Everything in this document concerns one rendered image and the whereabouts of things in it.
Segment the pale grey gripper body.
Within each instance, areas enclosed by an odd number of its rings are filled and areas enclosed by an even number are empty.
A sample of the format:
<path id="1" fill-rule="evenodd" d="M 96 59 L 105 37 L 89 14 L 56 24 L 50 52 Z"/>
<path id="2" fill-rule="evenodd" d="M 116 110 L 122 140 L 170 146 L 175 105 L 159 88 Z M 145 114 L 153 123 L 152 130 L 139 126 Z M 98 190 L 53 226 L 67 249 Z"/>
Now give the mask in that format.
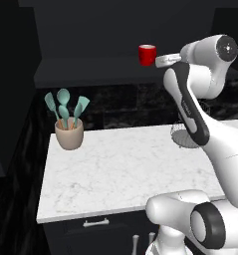
<path id="1" fill-rule="evenodd" d="M 157 68 L 164 68 L 173 65 L 181 60 L 179 53 L 162 55 L 155 58 L 155 66 Z"/>

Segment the red cup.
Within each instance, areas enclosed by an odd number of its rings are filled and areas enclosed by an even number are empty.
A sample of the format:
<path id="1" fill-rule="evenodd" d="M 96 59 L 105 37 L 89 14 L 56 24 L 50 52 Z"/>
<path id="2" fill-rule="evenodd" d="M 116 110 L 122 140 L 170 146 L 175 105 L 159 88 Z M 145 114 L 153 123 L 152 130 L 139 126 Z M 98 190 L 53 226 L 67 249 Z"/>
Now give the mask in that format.
<path id="1" fill-rule="evenodd" d="M 138 57 L 142 66 L 151 66 L 156 58 L 156 47 L 153 45 L 139 45 Z"/>

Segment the teal flat spatula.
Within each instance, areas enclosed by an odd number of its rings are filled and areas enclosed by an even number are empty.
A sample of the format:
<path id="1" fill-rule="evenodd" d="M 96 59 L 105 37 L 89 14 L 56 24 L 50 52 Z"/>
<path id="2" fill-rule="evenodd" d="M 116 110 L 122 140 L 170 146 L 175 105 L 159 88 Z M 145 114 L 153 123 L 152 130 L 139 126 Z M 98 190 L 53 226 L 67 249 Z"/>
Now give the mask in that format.
<path id="1" fill-rule="evenodd" d="M 78 118 L 80 117 L 81 113 L 86 109 L 90 100 L 87 97 L 79 96 L 78 103 L 74 110 L 74 128 L 77 126 Z"/>

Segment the teal large spoon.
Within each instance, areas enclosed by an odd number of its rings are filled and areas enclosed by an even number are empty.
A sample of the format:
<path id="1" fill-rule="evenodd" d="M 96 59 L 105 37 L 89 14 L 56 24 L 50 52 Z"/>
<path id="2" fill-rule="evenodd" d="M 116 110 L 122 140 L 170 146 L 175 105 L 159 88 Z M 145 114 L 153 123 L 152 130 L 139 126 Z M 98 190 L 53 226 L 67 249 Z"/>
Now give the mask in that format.
<path id="1" fill-rule="evenodd" d="M 62 105 L 62 106 L 66 106 L 67 103 L 69 102 L 70 100 L 70 93 L 67 89 L 60 89 L 58 92 L 57 92 L 57 99 L 58 99 L 58 102 Z"/>

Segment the teal small spoon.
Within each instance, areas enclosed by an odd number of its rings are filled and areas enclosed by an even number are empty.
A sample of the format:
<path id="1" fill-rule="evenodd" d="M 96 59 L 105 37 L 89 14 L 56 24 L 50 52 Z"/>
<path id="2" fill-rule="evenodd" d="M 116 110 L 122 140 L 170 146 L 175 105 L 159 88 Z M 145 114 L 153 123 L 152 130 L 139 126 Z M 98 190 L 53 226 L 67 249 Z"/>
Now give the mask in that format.
<path id="1" fill-rule="evenodd" d="M 68 128 L 69 111 L 63 105 L 59 105 L 59 113 L 64 120 L 64 127 Z"/>

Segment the teal slotted spatula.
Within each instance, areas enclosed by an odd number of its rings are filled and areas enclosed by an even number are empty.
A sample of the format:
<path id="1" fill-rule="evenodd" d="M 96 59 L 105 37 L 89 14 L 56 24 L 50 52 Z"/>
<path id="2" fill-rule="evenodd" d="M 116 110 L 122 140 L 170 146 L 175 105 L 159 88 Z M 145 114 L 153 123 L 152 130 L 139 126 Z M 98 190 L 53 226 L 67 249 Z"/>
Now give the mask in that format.
<path id="1" fill-rule="evenodd" d="M 46 105 L 49 108 L 49 110 L 55 114 L 56 119 L 58 120 L 59 116 L 58 116 L 58 113 L 57 113 L 56 104 L 55 104 L 52 93 L 48 93 L 45 96 L 45 102 L 46 102 Z"/>

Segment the beige utensil pot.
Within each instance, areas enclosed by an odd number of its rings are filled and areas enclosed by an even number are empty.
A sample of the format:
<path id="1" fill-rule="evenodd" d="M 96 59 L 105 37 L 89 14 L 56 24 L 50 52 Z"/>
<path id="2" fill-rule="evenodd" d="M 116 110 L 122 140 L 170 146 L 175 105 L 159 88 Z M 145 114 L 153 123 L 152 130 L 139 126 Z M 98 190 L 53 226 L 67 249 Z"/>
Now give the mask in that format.
<path id="1" fill-rule="evenodd" d="M 74 119 L 69 117 L 69 129 L 62 129 L 62 122 L 55 123 L 55 134 L 61 148 L 65 150 L 74 150 L 82 145 L 84 138 L 84 125 L 81 120 L 77 120 L 77 126 L 72 128 Z"/>

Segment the dark drawer front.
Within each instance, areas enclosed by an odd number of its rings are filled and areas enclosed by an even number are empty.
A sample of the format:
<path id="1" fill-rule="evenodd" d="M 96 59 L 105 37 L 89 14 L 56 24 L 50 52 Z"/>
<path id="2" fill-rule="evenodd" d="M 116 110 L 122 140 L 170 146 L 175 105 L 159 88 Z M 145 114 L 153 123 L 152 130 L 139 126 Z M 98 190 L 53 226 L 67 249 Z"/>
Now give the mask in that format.
<path id="1" fill-rule="evenodd" d="M 110 221 L 109 225 L 100 225 L 94 227 L 85 228 L 83 224 L 86 220 L 89 222 L 102 221 L 107 218 Z M 107 214 L 95 217 L 78 218 L 71 220 L 63 220 L 57 222 L 50 222 L 44 224 L 46 233 L 54 234 L 55 236 L 63 236 L 75 233 L 81 233 L 90 229 L 98 227 L 129 227 L 132 229 L 138 229 L 142 227 L 148 221 L 145 211 L 130 211 L 117 214 Z"/>

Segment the dark cupboard door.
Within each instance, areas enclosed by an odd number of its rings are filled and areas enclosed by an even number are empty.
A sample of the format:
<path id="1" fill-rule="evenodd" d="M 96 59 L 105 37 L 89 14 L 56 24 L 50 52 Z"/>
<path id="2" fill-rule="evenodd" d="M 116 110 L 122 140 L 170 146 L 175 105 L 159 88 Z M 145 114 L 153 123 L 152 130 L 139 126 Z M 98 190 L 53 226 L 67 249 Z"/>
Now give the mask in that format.
<path id="1" fill-rule="evenodd" d="M 51 255 L 143 255 L 140 243 L 133 253 L 133 233 L 127 229 L 47 236 Z"/>

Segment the dark open wall cabinet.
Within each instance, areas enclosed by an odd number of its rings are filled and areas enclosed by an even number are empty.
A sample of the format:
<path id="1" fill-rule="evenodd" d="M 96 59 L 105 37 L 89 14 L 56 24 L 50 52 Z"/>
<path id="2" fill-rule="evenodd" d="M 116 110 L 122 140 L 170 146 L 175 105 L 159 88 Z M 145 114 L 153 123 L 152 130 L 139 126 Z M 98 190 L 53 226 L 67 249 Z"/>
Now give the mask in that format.
<path id="1" fill-rule="evenodd" d="M 36 0 L 42 61 L 38 88 L 154 81 L 138 47 L 177 53 L 214 33 L 238 30 L 238 0 Z"/>

